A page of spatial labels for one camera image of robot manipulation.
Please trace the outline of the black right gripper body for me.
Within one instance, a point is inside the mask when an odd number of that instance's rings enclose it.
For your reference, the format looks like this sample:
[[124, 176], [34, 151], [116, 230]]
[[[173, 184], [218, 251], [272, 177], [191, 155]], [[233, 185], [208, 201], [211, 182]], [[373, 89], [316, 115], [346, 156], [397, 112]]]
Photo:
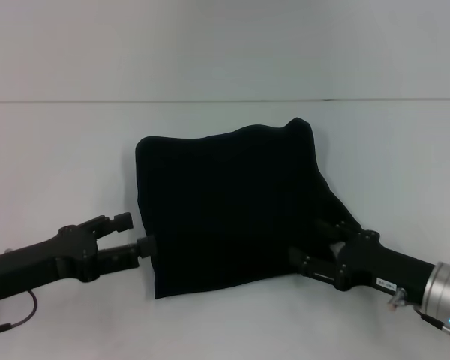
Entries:
[[380, 243], [380, 235], [364, 231], [345, 241], [336, 259], [334, 287], [347, 291], [368, 286], [393, 294], [402, 288], [406, 302], [420, 305], [434, 265], [388, 249]]

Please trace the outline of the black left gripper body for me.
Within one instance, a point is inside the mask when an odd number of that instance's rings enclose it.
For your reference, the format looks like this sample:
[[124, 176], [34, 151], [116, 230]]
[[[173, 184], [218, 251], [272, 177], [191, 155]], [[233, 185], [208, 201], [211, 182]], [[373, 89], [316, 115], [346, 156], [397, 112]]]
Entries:
[[95, 235], [69, 226], [53, 238], [0, 255], [0, 300], [66, 278], [99, 277]]

